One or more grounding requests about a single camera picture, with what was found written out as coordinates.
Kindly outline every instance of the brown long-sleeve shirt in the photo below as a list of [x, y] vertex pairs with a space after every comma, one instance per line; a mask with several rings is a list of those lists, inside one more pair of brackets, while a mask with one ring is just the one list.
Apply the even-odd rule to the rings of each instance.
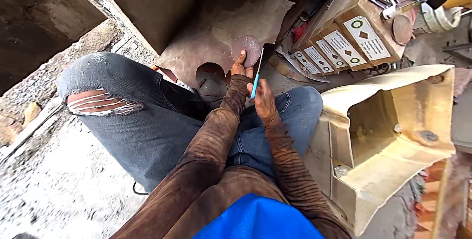
[[278, 114], [263, 120], [277, 183], [247, 166], [224, 169], [250, 81], [243, 75], [231, 76], [220, 108], [207, 116], [174, 170], [112, 239], [192, 238], [251, 193], [295, 207], [326, 238], [350, 238], [305, 168]]

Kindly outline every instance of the gray jeans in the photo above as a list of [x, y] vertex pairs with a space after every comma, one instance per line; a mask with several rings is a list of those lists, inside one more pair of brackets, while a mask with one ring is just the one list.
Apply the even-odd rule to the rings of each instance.
[[[71, 94], [103, 89], [110, 97], [144, 105], [126, 115], [82, 115], [80, 120], [149, 193], [175, 167], [211, 111], [198, 95], [115, 53], [80, 58], [58, 82], [64, 100]], [[323, 107], [320, 94], [312, 87], [299, 87], [276, 97], [276, 106], [303, 155]], [[275, 177], [270, 146], [254, 106], [241, 114], [227, 159], [227, 166], [233, 165], [247, 165]]]

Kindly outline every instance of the torn knee hole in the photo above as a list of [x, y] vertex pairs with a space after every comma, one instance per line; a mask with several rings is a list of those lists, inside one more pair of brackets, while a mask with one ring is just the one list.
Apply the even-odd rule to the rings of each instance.
[[112, 97], [102, 89], [69, 95], [67, 107], [75, 115], [126, 115], [144, 109], [144, 104], [120, 97]]

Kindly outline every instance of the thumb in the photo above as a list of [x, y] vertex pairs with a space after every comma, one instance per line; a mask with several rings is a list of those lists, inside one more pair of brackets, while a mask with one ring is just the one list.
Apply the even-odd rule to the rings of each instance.
[[252, 93], [252, 89], [254, 88], [254, 85], [252, 83], [248, 83], [246, 85], [246, 88], [247, 88], [247, 91], [249, 92], [249, 94]]
[[241, 53], [239, 53], [238, 59], [235, 61], [236, 65], [243, 64], [244, 61], [246, 60], [246, 50], [242, 49]]

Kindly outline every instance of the knee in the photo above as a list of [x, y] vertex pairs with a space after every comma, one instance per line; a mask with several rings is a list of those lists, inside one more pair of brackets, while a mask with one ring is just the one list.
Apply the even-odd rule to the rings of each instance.
[[323, 110], [323, 99], [315, 88], [311, 86], [301, 86], [290, 91], [294, 103], [302, 106], [303, 110], [313, 110], [320, 112]]
[[125, 96], [123, 87], [130, 83], [144, 82], [148, 75], [152, 79], [152, 73], [144, 74], [146, 70], [153, 72], [146, 66], [115, 53], [88, 54], [62, 72], [58, 78], [59, 95], [65, 100], [71, 94], [101, 89]]

